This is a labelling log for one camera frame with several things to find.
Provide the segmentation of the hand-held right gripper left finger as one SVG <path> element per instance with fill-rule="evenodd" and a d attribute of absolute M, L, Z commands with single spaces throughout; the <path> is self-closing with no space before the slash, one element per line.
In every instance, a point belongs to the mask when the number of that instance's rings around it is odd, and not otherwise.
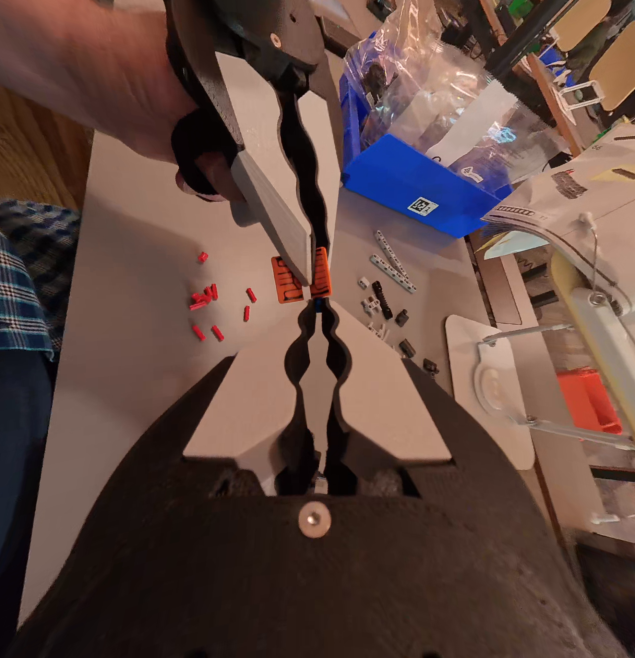
<path fill-rule="evenodd" d="M 315 303 L 234 357 L 183 451 L 186 459 L 231 460 L 265 491 L 308 492 L 319 460 L 300 381 L 310 366 Z"/>

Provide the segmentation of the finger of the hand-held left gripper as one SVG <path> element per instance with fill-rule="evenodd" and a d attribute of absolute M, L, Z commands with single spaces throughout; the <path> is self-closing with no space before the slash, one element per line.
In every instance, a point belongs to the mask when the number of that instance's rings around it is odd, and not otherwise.
<path fill-rule="evenodd" d="M 286 98 L 286 156 L 297 177 L 300 206 L 312 227 L 315 248 L 331 250 L 338 194 L 343 138 L 334 97 L 324 99 L 312 90 Z"/>
<path fill-rule="evenodd" d="M 312 228 L 280 142 L 277 93 L 244 59 L 218 53 L 217 62 L 244 144 L 231 175 L 287 266 L 303 286 L 310 285 Z"/>

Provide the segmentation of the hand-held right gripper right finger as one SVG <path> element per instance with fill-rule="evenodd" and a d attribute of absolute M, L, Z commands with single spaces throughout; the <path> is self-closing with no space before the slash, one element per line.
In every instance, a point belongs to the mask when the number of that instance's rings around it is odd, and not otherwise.
<path fill-rule="evenodd" d="M 381 472 L 450 462 L 410 362 L 335 302 L 322 303 L 322 332 L 335 377 L 324 470 L 329 494 L 353 495 Z"/>

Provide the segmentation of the orange striped lego panel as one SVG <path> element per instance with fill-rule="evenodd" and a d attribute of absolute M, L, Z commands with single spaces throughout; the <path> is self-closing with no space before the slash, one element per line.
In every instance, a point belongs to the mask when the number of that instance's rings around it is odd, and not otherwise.
<path fill-rule="evenodd" d="M 303 288 L 285 261 L 279 256 L 273 257 L 271 261 L 279 303 L 303 301 Z M 327 250 L 325 247 L 319 247 L 315 250 L 315 272 L 313 283 L 310 285 L 310 298 L 316 300 L 329 297 L 331 294 L 332 286 Z"/>

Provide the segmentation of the group of red lego pins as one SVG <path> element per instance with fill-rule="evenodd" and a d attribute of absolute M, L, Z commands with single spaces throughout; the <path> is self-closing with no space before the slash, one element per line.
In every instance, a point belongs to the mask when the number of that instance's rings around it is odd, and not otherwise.
<path fill-rule="evenodd" d="M 196 261 L 199 265 L 204 265 L 208 259 L 208 253 L 206 251 L 200 251 L 197 255 Z M 256 303 L 257 301 L 256 296 L 251 288 L 246 289 L 246 294 L 250 303 L 242 308 L 241 316 L 243 323 L 248 323 L 250 321 L 251 304 Z M 202 308 L 206 308 L 211 302 L 218 299 L 219 293 L 216 284 L 207 285 L 201 292 L 192 293 L 190 295 L 189 310 L 196 311 Z M 197 324 L 191 324 L 191 330 L 199 341 L 206 340 L 206 334 Z M 225 340 L 223 332 L 219 326 L 213 325 L 210 327 L 209 331 L 217 339 L 217 341 L 222 342 Z"/>

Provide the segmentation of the light grey lego beam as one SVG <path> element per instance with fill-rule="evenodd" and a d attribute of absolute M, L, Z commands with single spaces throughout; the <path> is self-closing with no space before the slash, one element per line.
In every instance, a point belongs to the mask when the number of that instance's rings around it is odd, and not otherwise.
<path fill-rule="evenodd" d="M 383 252 L 387 256 L 388 262 L 391 265 L 391 267 L 393 267 L 395 269 L 395 271 L 401 276 L 401 278 L 403 280 L 405 280 L 407 282 L 410 282 L 409 277 L 407 275 L 407 272 L 404 270 L 404 267 L 402 266 L 401 262 L 399 261 L 399 259 L 395 255 L 392 247 L 390 246 L 390 244 L 388 243 L 388 241 L 386 240 L 386 238 L 382 234 L 382 232 L 377 230 L 375 232 L 375 238 L 376 238 L 379 246 L 381 247 L 381 249 L 383 250 Z"/>
<path fill-rule="evenodd" d="M 381 272 L 385 273 L 396 284 L 402 287 L 405 291 L 413 294 L 417 292 L 417 288 L 410 282 L 404 275 L 401 275 L 394 267 L 392 267 L 385 259 L 374 253 L 370 256 L 370 262 L 375 265 Z"/>

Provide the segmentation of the open lego instruction booklet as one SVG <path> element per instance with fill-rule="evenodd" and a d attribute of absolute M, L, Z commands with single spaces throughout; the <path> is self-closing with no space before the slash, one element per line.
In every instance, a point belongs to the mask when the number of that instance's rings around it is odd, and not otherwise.
<path fill-rule="evenodd" d="M 545 240 L 619 314 L 635 312 L 635 124 L 618 124 L 569 163 L 529 178 L 483 219 Z"/>

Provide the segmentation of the person's left hand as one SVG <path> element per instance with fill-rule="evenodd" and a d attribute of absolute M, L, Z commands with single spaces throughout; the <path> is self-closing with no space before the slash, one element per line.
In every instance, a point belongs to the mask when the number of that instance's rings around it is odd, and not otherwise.
<path fill-rule="evenodd" d="M 175 163 L 171 134 L 196 104 L 166 53 L 163 11 L 96 1 L 0 1 L 0 86 Z"/>

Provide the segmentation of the blue plastic bin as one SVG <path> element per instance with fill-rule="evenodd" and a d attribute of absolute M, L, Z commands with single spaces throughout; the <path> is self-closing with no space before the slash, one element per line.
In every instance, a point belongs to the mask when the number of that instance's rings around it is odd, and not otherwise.
<path fill-rule="evenodd" d="M 510 184 L 483 191 L 395 136 L 363 149 L 360 132 L 370 111 L 343 74 L 339 80 L 344 127 L 343 184 L 371 201 L 454 238 L 486 225 L 486 213 L 507 198 Z"/>

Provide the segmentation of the clear acrylic holder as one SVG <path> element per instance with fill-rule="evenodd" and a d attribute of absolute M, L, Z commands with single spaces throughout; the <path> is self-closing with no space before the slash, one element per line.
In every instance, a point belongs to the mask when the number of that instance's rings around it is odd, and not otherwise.
<path fill-rule="evenodd" d="M 501 340 L 508 340 L 532 333 L 571 329 L 573 329 L 573 325 L 564 323 L 550 326 L 534 326 L 510 332 L 492 333 L 478 342 L 479 355 L 483 355 L 481 350 L 483 346 L 494 348 Z M 611 438 L 610 434 L 606 432 L 586 430 L 575 426 L 564 426 L 527 415 L 525 412 L 520 412 L 504 389 L 498 372 L 493 368 L 484 367 L 483 363 L 478 364 L 476 367 L 473 375 L 473 384 L 478 402 L 492 416 L 506 417 L 518 426 L 525 426 L 541 432 L 567 436 L 580 441 L 590 441 L 623 451 L 635 451 L 635 441 L 629 435 L 620 434 L 616 435 L 615 438 Z"/>

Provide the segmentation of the clear plastic bag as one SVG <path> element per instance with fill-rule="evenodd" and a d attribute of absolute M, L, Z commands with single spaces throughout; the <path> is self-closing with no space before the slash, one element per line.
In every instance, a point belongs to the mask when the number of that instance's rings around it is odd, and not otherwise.
<path fill-rule="evenodd" d="M 403 1 L 374 36 L 348 50 L 345 77 L 364 108 L 361 151 L 391 136 L 492 194 L 542 172 L 564 151 L 554 129 L 442 41 L 432 1 Z"/>

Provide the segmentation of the orange plastic box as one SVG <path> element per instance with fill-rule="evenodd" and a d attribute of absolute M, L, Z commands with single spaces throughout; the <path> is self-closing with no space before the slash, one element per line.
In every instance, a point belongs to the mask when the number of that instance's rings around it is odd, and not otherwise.
<path fill-rule="evenodd" d="M 622 434 L 622 423 L 597 370 L 590 367 L 560 370 L 556 377 L 576 427 Z"/>

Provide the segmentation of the person's dark pants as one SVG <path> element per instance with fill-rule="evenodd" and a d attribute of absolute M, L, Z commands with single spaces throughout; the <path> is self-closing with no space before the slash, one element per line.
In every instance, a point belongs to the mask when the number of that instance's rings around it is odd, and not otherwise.
<path fill-rule="evenodd" d="M 56 366 L 39 351 L 0 351 L 0 657 L 25 581 Z"/>

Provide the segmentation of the person's plaid shirt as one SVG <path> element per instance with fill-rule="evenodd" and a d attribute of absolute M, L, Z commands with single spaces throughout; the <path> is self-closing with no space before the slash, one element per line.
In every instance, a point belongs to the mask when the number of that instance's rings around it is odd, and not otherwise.
<path fill-rule="evenodd" d="M 0 351 L 61 352 L 79 211 L 0 199 Z"/>

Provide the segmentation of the black metal frame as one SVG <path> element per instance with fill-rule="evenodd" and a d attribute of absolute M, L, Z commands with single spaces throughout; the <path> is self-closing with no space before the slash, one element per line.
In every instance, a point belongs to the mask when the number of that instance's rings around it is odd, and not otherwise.
<path fill-rule="evenodd" d="M 549 31 L 577 1 L 541 1 L 507 40 L 497 47 L 486 60 L 484 69 L 495 79 L 503 79 L 532 46 Z"/>

